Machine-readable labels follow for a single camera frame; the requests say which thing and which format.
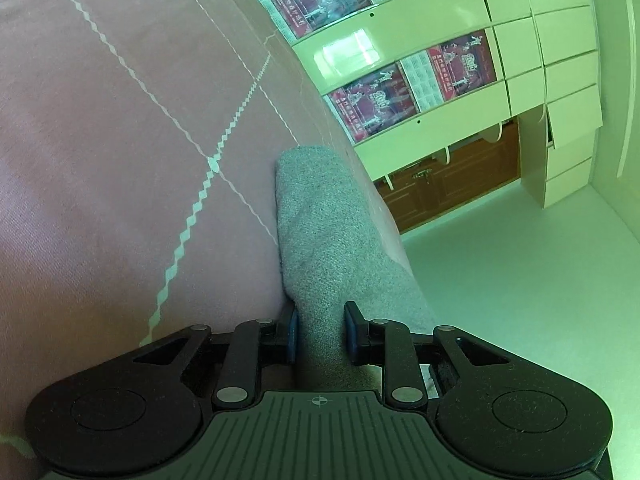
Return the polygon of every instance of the ribbed rubber surface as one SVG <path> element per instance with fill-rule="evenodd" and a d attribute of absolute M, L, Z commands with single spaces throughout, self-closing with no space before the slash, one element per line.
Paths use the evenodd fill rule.
<path fill-rule="evenodd" d="M 374 392 L 266 392 L 221 413 L 181 457 L 136 480 L 490 480 L 453 456 L 415 413 Z M 45 480 L 66 480 L 48 473 Z M 591 472 L 575 480 L 598 480 Z"/>

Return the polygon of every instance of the white wall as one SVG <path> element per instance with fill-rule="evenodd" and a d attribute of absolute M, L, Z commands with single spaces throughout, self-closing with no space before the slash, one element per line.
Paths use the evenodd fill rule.
<path fill-rule="evenodd" d="M 640 0 L 594 0 L 602 118 L 593 187 L 640 240 Z"/>
<path fill-rule="evenodd" d="M 587 187 L 548 210 L 521 186 L 403 236 L 438 322 L 594 390 L 616 480 L 640 472 L 640 244 Z"/>

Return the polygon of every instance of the gray towel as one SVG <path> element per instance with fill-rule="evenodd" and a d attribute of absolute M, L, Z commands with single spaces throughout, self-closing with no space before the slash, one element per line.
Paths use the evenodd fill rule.
<path fill-rule="evenodd" d="M 380 390 L 381 369 L 354 367 L 344 348 L 344 303 L 365 319 L 436 326 L 415 279 L 382 247 L 351 171 L 325 147 L 300 146 L 276 164 L 278 238 L 284 287 L 300 315 L 296 386 Z M 430 396 L 433 383 L 422 368 Z"/>

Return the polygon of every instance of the cabinet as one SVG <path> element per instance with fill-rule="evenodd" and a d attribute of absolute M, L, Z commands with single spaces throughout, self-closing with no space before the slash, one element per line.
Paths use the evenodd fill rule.
<path fill-rule="evenodd" d="M 450 154 L 430 157 L 376 182 L 400 232 L 409 231 L 520 176 L 518 127 L 507 124 L 498 142 L 474 140 Z"/>
<path fill-rule="evenodd" d="M 260 1 L 370 178 L 392 176 L 394 189 L 378 187 L 401 229 L 484 189 L 492 168 L 465 170 L 466 183 L 449 174 L 471 148 L 446 168 L 430 156 L 509 119 L 522 182 L 542 207 L 588 183 L 603 122 L 592 0 Z M 508 137 L 475 146 L 498 153 Z"/>

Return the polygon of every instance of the pink bedding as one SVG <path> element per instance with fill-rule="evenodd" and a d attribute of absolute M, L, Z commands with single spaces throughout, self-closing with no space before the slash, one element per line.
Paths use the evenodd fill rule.
<path fill-rule="evenodd" d="M 409 269 L 257 1 L 0 0 L 0 479 L 38 474 L 22 418 L 49 383 L 194 322 L 277 316 L 274 162 L 297 144 L 344 157 Z"/>

